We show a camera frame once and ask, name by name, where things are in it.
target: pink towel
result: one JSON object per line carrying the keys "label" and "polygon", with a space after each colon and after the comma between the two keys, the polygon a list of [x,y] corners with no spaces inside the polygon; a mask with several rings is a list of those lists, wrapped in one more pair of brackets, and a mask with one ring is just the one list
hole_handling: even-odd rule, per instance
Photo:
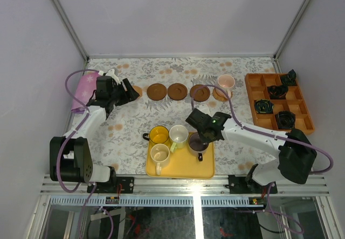
{"label": "pink towel", "polygon": [[[84,104],[87,104],[88,100],[92,96],[93,91],[96,90],[96,79],[98,76],[100,75],[97,72],[93,72],[81,77],[74,96]],[[82,113],[84,108],[76,100],[73,100],[71,110],[73,113]]]}

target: mug handle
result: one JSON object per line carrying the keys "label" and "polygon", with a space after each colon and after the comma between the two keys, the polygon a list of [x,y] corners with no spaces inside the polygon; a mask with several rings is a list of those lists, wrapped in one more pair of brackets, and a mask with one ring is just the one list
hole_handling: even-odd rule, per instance
{"label": "mug handle", "polygon": [[147,141],[150,141],[149,133],[144,133],[144,134],[142,135],[142,138],[145,139],[145,140],[147,140]]}
{"label": "mug handle", "polygon": [[174,151],[175,151],[175,149],[176,149],[176,142],[173,142],[173,144],[171,145],[171,147],[170,147],[170,152],[171,153],[174,153]]}
{"label": "mug handle", "polygon": [[157,173],[157,175],[161,175],[161,171],[162,171],[161,163],[157,163],[157,165],[156,165],[156,173]]}

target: black mounting plate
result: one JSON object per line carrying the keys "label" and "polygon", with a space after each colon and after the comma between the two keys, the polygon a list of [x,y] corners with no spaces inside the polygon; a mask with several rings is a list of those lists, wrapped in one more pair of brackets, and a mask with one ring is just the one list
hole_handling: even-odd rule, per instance
{"label": "black mounting plate", "polygon": [[[263,189],[266,188],[266,191],[268,190],[268,187],[270,184],[267,184],[266,186],[257,187],[252,191],[247,186],[247,182],[245,181],[246,177],[239,177],[235,175],[228,175],[228,181],[229,181],[229,190],[231,194],[261,194],[263,192]],[[276,186],[271,187],[270,194],[277,194],[278,190]]]}
{"label": "black mounting plate", "polygon": [[[118,188],[121,184],[121,194],[132,194],[134,190],[134,177],[116,177],[115,186],[111,186],[107,182],[97,183],[95,193],[118,193]],[[87,192],[90,193],[93,189],[92,186],[87,187]]]}

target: floral pattern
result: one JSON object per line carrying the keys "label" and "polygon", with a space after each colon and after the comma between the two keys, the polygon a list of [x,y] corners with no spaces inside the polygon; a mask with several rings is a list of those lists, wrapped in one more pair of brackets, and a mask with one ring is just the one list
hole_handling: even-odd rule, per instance
{"label": "floral pattern", "polygon": [[[169,58],[169,59],[92,59],[88,68],[108,71],[118,70],[120,79],[128,78],[139,86],[143,95],[136,101],[115,107],[108,119],[95,132],[90,150],[95,164],[114,166],[119,174],[145,174],[148,143],[142,134],[154,126],[170,129],[185,122],[191,113],[191,98],[173,101],[166,96],[152,101],[146,90],[153,83],[167,88],[182,83],[188,89],[196,84],[215,84],[221,74],[231,74],[236,79],[232,103],[238,118],[253,123],[244,77],[247,73],[273,73],[270,58]],[[229,103],[219,102],[211,94],[207,103],[211,114],[229,113]],[[80,116],[74,118],[74,124]],[[236,141],[215,142],[215,173],[245,174],[255,163],[266,163],[274,158]]]}

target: black mug handle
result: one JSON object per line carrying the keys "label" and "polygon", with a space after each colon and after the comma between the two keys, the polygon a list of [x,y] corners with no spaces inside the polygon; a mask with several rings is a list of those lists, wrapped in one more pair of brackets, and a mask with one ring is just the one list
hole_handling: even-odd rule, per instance
{"label": "black mug handle", "polygon": [[145,139],[145,140],[147,140],[147,141],[150,141],[149,133],[144,133],[144,134],[142,135],[142,138]]}

